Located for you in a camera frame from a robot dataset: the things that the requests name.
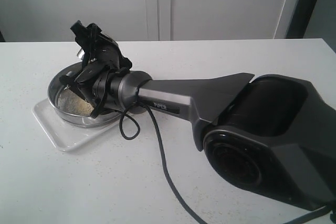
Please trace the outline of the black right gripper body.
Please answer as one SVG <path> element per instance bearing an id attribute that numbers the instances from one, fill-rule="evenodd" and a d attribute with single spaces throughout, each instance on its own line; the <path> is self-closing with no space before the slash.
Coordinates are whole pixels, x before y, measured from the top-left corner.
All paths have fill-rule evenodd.
<path id="1" fill-rule="evenodd" d="M 112 70 L 118 76 L 130 72 L 132 62 L 123 56 L 119 45 L 111 37 L 103 34 L 102 29 L 95 23 L 89 24 L 84 35 L 75 35 L 75 42 L 85 51 L 81 74 L 90 64 L 97 63 L 102 69 Z"/>

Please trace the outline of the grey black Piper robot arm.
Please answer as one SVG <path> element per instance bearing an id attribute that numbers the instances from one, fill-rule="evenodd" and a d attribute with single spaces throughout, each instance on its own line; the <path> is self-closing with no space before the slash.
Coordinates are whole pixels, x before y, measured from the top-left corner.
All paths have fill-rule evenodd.
<path id="1" fill-rule="evenodd" d="M 251 73 L 153 80 L 96 24 L 71 31 L 82 66 L 70 88 L 91 117 L 156 110 L 187 120 L 196 148 L 230 184 L 306 210 L 335 204 L 335 109 L 311 82 Z"/>

